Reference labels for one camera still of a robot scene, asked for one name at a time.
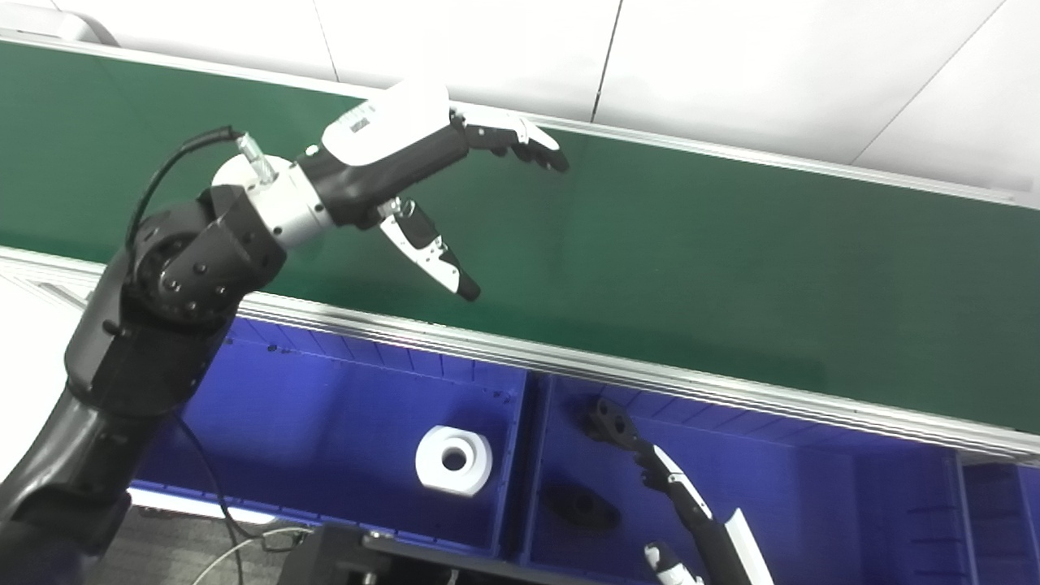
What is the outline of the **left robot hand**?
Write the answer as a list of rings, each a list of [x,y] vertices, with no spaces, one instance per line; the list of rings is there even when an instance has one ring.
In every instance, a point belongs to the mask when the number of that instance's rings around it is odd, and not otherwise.
[[[473,150],[561,173],[570,167],[557,141],[525,116],[456,107],[445,85],[423,79],[406,79],[339,116],[297,163],[334,225],[378,228],[439,285],[473,302],[478,283],[426,212],[404,196]]]

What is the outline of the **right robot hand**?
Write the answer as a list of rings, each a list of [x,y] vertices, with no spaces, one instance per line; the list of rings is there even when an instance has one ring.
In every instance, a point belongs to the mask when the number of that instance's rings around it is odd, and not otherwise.
[[[640,438],[635,461],[643,469],[643,484],[669,497],[681,525],[686,528],[706,575],[688,569],[664,540],[643,546],[643,558],[661,584],[773,584],[775,582],[742,509],[728,522],[718,522],[712,509],[687,474],[664,451]]]

